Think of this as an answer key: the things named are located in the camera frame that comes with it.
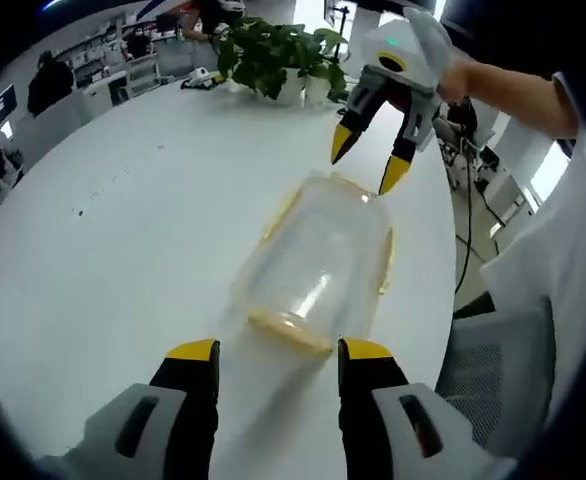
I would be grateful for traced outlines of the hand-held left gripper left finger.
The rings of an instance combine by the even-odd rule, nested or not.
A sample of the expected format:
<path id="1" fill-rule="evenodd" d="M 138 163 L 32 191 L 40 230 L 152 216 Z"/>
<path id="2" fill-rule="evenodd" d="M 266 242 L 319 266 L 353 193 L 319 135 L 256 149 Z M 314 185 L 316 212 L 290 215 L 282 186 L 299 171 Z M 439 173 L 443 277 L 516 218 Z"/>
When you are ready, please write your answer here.
<path id="1" fill-rule="evenodd" d="M 38 468 L 50 479 L 207 479 L 218 428 L 220 342 L 170 350 L 85 422 L 81 441 Z"/>

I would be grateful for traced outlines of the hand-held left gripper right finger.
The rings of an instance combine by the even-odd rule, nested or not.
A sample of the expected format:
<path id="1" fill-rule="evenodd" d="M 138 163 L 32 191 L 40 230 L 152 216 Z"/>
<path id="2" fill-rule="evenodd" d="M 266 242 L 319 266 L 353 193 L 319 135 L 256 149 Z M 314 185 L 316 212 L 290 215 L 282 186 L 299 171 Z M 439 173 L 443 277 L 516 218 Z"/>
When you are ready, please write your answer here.
<path id="1" fill-rule="evenodd" d="M 338 424 L 349 479 L 507 479 L 516 461 L 473 440 L 470 421 L 384 346 L 338 342 Z"/>

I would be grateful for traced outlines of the person's right hand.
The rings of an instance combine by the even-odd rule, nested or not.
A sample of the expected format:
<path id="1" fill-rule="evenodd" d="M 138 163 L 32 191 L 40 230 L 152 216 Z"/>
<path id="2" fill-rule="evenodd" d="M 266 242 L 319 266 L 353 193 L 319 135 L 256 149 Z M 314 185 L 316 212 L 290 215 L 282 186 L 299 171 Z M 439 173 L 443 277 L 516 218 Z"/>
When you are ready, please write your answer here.
<path id="1" fill-rule="evenodd" d="M 446 102 L 459 102 L 467 95 L 468 74 L 472 70 L 472 59 L 454 56 L 440 75 L 437 91 Z"/>

